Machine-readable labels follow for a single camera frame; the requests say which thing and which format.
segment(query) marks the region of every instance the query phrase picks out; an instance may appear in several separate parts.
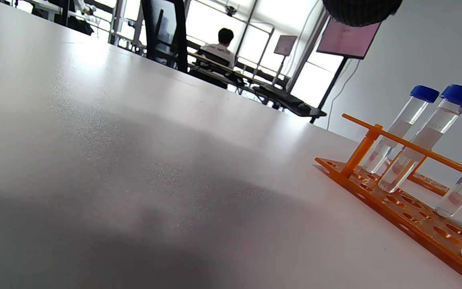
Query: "blue screw cap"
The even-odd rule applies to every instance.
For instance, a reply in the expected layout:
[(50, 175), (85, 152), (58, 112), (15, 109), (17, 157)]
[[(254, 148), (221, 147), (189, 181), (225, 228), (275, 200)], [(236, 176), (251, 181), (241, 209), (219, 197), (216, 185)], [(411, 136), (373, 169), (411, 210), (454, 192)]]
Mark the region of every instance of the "blue screw cap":
[(443, 90), (441, 98), (450, 101), (453, 104), (462, 106), (462, 86), (458, 84), (450, 84)]
[(413, 90), (411, 90), (409, 95), (432, 104), (434, 101), (436, 101), (440, 95), (440, 92), (438, 90), (428, 88), (427, 86), (417, 85), (415, 88), (413, 88)]

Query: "white shirt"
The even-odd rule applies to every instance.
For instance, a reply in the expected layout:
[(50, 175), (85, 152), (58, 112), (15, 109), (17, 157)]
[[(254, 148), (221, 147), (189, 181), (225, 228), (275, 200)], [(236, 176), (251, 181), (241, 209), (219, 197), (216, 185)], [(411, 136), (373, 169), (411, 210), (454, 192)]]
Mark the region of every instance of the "white shirt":
[(235, 67), (235, 55), (222, 44), (206, 44), (201, 47), (201, 50), (208, 51), (209, 53), (221, 57), (222, 59), (229, 60), (229, 67)]

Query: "table surface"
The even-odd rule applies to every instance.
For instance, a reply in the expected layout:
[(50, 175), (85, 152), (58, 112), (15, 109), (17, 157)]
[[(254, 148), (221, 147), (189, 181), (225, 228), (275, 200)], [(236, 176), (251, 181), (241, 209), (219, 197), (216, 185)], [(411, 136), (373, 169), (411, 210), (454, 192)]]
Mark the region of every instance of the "table surface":
[(0, 289), (462, 288), (356, 143), (0, 3)]

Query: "orange test tube rack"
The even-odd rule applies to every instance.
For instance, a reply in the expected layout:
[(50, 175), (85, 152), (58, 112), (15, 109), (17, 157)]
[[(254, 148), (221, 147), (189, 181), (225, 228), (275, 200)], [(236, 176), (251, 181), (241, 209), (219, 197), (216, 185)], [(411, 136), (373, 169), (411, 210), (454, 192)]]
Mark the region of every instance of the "orange test tube rack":
[(378, 124), (372, 126), (350, 115), (342, 116), (367, 128), (368, 132), (347, 163), (317, 157), (315, 160), (321, 165), (319, 169), (462, 275), (462, 226), (438, 215), (431, 207), (401, 189), (387, 194), (377, 186), (378, 176), (358, 168), (381, 135), (459, 172), (462, 172), (462, 165), (387, 133)]

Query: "person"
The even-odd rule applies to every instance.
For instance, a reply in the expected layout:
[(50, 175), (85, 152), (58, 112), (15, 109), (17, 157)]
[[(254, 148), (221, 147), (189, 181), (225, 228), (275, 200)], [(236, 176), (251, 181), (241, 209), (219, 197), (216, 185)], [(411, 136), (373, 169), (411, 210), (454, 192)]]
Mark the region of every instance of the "person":
[(229, 67), (233, 68), (235, 67), (235, 55), (227, 49), (233, 38), (235, 38), (235, 34), (231, 29), (222, 28), (219, 31), (219, 43), (206, 44), (201, 47), (201, 50), (208, 51), (213, 55), (229, 60)]

